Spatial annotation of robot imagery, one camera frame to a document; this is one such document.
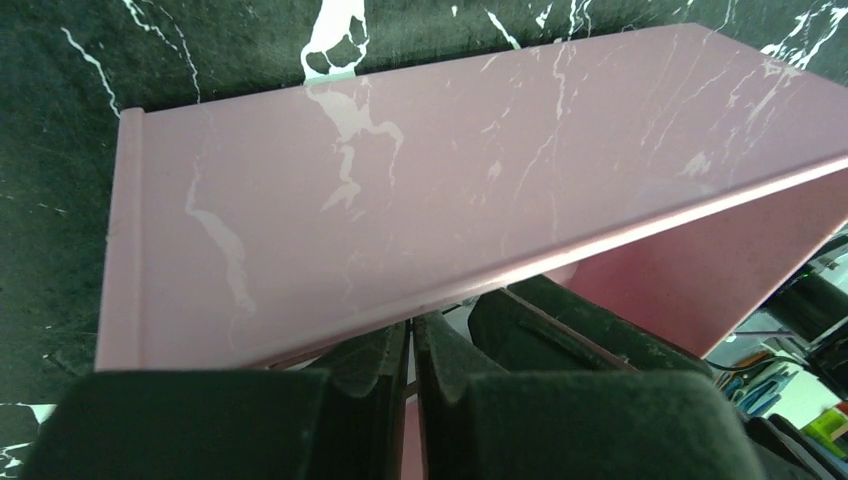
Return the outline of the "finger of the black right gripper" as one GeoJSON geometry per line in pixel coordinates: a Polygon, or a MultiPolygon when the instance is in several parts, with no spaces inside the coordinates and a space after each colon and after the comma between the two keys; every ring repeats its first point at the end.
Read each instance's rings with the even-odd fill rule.
{"type": "Polygon", "coordinates": [[[585,336],[506,290],[480,296],[468,324],[473,344],[511,372],[630,370],[585,336]]]}
{"type": "Polygon", "coordinates": [[[514,283],[507,290],[638,370],[690,371],[707,378],[712,374],[702,359],[546,276],[514,283]]]}

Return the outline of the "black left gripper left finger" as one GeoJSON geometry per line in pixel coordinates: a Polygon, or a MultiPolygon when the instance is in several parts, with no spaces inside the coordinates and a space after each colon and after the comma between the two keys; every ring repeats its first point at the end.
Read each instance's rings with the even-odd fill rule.
{"type": "Polygon", "coordinates": [[[299,370],[111,371],[77,382],[25,479],[395,479],[408,327],[299,370]]]}

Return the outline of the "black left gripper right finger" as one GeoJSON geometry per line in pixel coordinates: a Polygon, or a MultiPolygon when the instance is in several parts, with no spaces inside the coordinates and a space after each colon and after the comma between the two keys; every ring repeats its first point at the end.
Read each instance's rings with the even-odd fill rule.
{"type": "Polygon", "coordinates": [[[511,373],[437,313],[412,323],[430,479],[762,479],[742,424],[685,371],[511,373]]]}

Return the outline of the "pink plastic tray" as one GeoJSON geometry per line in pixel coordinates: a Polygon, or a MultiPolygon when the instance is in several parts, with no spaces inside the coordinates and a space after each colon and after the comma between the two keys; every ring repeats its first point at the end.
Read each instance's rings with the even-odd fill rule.
{"type": "Polygon", "coordinates": [[[846,216],[846,88],[696,24],[128,109],[96,367],[267,364],[565,273],[703,355],[846,216]]]}

